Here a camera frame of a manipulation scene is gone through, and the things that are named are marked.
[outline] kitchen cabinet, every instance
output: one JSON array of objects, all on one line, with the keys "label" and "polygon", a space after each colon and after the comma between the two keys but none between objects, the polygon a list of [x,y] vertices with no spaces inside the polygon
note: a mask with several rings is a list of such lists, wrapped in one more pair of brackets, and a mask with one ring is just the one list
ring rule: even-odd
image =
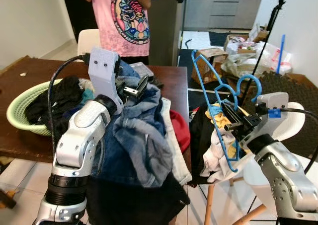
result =
[{"label": "kitchen cabinet", "polygon": [[251,29],[261,0],[187,0],[184,30]]}]

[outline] wooden table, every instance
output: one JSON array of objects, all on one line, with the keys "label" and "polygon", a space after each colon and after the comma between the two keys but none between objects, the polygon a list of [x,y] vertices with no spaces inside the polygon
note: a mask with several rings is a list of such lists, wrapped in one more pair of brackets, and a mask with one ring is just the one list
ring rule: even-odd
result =
[{"label": "wooden table", "polygon": [[[62,61],[32,59],[28,56],[4,69],[0,74],[0,155],[42,162],[52,162],[50,137],[34,134],[13,127],[6,119],[10,103],[27,89],[49,81]],[[188,122],[188,91],[186,67],[149,66],[155,76],[164,83],[161,94],[171,100],[171,109],[178,111]],[[73,62],[61,71],[58,78],[76,75],[89,78],[88,67]],[[190,147],[183,154],[191,171]]]}]

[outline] green laundry basket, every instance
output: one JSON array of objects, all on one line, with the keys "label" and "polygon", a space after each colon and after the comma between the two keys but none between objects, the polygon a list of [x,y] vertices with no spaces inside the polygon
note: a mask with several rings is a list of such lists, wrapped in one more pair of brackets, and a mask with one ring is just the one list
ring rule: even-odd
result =
[{"label": "green laundry basket", "polygon": [[[61,79],[55,80],[54,84],[57,84]],[[31,125],[25,117],[24,110],[25,108],[41,93],[49,88],[50,82],[44,82],[39,85],[36,85],[22,94],[20,94],[12,103],[9,105],[6,111],[6,117],[8,121],[14,127],[32,131],[36,134],[43,136],[50,136],[51,132],[46,128],[45,125]]]}]

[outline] blue plastic hanger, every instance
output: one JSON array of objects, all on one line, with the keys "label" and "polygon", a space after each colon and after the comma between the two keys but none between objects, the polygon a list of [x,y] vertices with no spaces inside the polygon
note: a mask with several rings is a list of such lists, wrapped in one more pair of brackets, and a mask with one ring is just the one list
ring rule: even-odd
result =
[{"label": "blue plastic hanger", "polygon": [[232,165],[231,165],[231,161],[238,161],[238,160],[239,160],[239,142],[236,141],[236,146],[235,146],[235,147],[236,147],[237,152],[236,152],[235,158],[229,158],[229,157],[228,157],[228,153],[227,153],[227,151],[226,151],[226,147],[225,147],[225,145],[224,145],[224,143],[223,143],[223,140],[222,140],[221,133],[220,133],[218,127],[216,126],[216,121],[215,121],[214,116],[213,116],[213,114],[212,114],[211,104],[210,104],[210,102],[209,102],[207,92],[206,92],[206,90],[205,90],[205,87],[204,87],[204,84],[203,84],[203,81],[202,81],[200,72],[199,72],[199,70],[198,70],[197,61],[198,61],[199,59],[202,59],[202,60],[209,66],[209,68],[210,68],[210,69],[212,70],[212,72],[214,73],[216,79],[218,80],[218,82],[219,82],[220,85],[217,86],[217,87],[214,89],[214,92],[215,92],[215,95],[216,95],[216,97],[217,97],[217,100],[218,100],[218,103],[219,103],[220,106],[221,106],[221,99],[220,99],[220,96],[219,96],[219,93],[218,93],[218,90],[219,90],[219,89],[225,87],[225,88],[227,88],[227,89],[231,92],[231,94],[233,95],[233,98],[234,98],[234,109],[237,110],[237,108],[238,108],[238,96],[240,95],[240,84],[243,82],[243,80],[246,79],[246,78],[251,78],[251,79],[254,80],[255,83],[256,83],[256,86],[257,86],[257,94],[256,94],[255,98],[252,99],[252,102],[256,102],[257,97],[262,93],[262,85],[261,85],[259,79],[256,78],[255,76],[253,76],[253,75],[244,75],[243,77],[241,77],[241,78],[238,80],[238,83],[237,83],[237,91],[235,92],[234,89],[233,89],[231,86],[229,86],[228,84],[225,84],[225,83],[222,82],[222,80],[221,80],[219,74],[215,71],[215,69],[213,68],[213,66],[210,64],[210,62],[209,62],[204,56],[199,55],[199,56],[195,59],[195,58],[194,58],[195,53],[196,53],[196,50],[193,50],[192,53],[191,53],[191,58],[192,58],[192,61],[193,61],[193,65],[194,65],[194,67],[195,67],[195,70],[196,70],[196,72],[197,72],[197,75],[198,75],[198,77],[199,77],[199,81],[200,81],[200,84],[201,84],[201,87],[202,87],[202,90],[203,90],[203,94],[204,94],[206,103],[207,103],[207,105],[208,105],[208,109],[209,109],[210,115],[211,115],[211,117],[212,117],[213,123],[214,123],[214,125],[215,125],[215,130],[216,130],[217,135],[218,135],[218,138],[219,138],[219,140],[220,140],[220,143],[221,143],[221,146],[222,146],[222,150],[223,150],[223,152],[224,152],[224,155],[225,155],[225,158],[226,158],[226,160],[227,160],[227,163],[228,163],[228,165],[229,165],[230,170],[233,171],[233,172],[237,172],[238,169],[233,169],[233,167],[232,167]]}]

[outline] white wall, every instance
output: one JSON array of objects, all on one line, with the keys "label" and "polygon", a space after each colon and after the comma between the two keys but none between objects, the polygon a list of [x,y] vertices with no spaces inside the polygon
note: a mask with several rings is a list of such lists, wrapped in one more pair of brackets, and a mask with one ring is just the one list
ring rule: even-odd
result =
[{"label": "white wall", "polygon": [[64,0],[0,0],[0,69],[74,39]]},{"label": "white wall", "polygon": [[[318,0],[285,0],[273,26],[269,43],[293,54],[293,72],[304,74],[318,86]],[[268,23],[278,0],[262,0],[255,23]]]}]

